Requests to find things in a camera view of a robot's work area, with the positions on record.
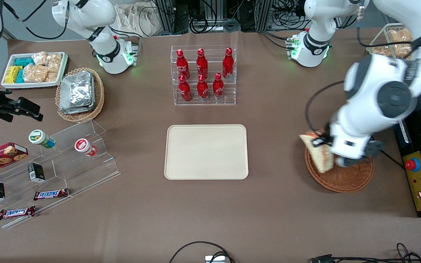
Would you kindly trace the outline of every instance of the red button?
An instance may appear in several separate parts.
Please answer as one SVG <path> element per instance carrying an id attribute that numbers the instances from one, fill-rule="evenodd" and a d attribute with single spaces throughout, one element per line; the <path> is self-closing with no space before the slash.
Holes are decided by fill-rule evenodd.
<path id="1" fill-rule="evenodd" d="M 407 170 L 413 170 L 417 167 L 417 164 L 414 160 L 406 160 L 406 168 Z"/>

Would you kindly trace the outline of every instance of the white tray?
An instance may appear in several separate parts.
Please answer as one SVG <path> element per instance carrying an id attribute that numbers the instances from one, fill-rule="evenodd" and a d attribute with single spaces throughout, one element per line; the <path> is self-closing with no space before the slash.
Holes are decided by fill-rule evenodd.
<path id="1" fill-rule="evenodd" d="M 61 82 L 63 78 L 64 71 L 67 64 L 68 56 L 65 52 L 48 52 L 48 53 L 58 53 L 62 55 L 60 69 L 58 70 L 58 76 L 56 77 L 56 81 L 50 82 L 42 82 L 42 83 L 4 83 L 5 76 L 7 74 L 7 70 L 9 66 L 14 65 L 14 61 L 16 58 L 28 58 L 31 57 L 34 53 L 26 53 L 26 54 L 14 54 L 11 55 L 9 58 L 9 62 L 7 62 L 6 69 L 4 71 L 3 79 L 1 80 L 1 86 L 8 88 L 8 89 L 27 89 L 27 88 L 43 88 L 43 87 L 52 87 L 57 86 L 58 83 Z"/>
<path id="2" fill-rule="evenodd" d="M 246 128 L 239 124 L 170 126 L 164 174 L 170 180 L 246 178 Z"/>

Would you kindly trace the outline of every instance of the acrylic stepped shelf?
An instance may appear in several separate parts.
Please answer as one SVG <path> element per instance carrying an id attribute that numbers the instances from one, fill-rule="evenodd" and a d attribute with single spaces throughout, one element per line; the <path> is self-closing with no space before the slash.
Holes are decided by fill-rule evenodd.
<path id="1" fill-rule="evenodd" d="M 100 134 L 105 129 L 93 120 L 78 123 L 52 135 L 56 144 L 51 149 L 40 145 L 29 145 L 29 157 L 1 169 L 0 182 L 4 183 L 5 199 L 0 201 L 0 210 L 29 208 L 35 205 L 35 217 L 66 202 L 91 188 L 119 175 L 114 158 L 107 152 Z M 95 156 L 86 156 L 74 148 L 79 138 L 86 138 L 97 147 Z M 28 164 L 42 165 L 46 181 L 34 183 L 29 179 Z M 69 196 L 34 201 L 36 191 L 69 189 Z M 12 228 L 32 217 L 2 220 L 2 228 Z"/>
<path id="2" fill-rule="evenodd" d="M 214 93 L 212 92 L 212 82 L 214 82 L 214 75 L 217 72 L 222 73 L 222 62 L 225 57 L 226 48 L 233 49 L 234 57 L 234 74 L 231 79 L 224 80 L 224 99 L 215 100 Z M 204 55 L 207 58 L 209 71 L 208 78 L 206 80 L 207 85 L 209 86 L 209 100 L 206 102 L 199 101 L 197 95 L 197 50 L 204 49 Z M 180 90 L 178 89 L 178 68 L 177 68 L 177 50 L 183 50 L 184 57 L 187 60 L 189 72 L 191 77 L 187 82 L 191 88 L 191 94 L 193 99 L 190 102 L 185 102 L 180 95 Z M 197 106 L 197 105 L 235 105 L 237 102 L 237 50 L 236 45 L 201 45 L 201 46 L 172 46 L 170 53 L 171 61 L 171 73 L 172 73 L 172 86 L 173 86 L 173 100 L 175 105 L 187 105 L 187 106 Z"/>

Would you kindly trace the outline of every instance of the yellow control panel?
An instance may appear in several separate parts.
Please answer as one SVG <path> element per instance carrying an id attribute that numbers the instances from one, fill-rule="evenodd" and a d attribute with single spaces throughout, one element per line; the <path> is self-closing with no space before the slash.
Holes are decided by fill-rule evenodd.
<path id="1" fill-rule="evenodd" d="M 421 211 L 421 155 L 420 151 L 403 157 L 409 185 L 417 211 Z"/>

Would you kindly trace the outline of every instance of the blue snack package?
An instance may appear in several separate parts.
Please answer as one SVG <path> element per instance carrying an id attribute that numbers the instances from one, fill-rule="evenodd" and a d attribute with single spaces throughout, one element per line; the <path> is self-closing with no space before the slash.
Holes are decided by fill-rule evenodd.
<path id="1" fill-rule="evenodd" d="M 24 83 L 24 70 L 19 70 L 19 73 L 17 73 L 17 79 L 15 80 L 15 83 Z"/>
<path id="2" fill-rule="evenodd" d="M 21 65 L 21 66 L 27 66 L 29 64 L 33 64 L 34 60 L 33 58 L 16 58 L 14 65 Z"/>

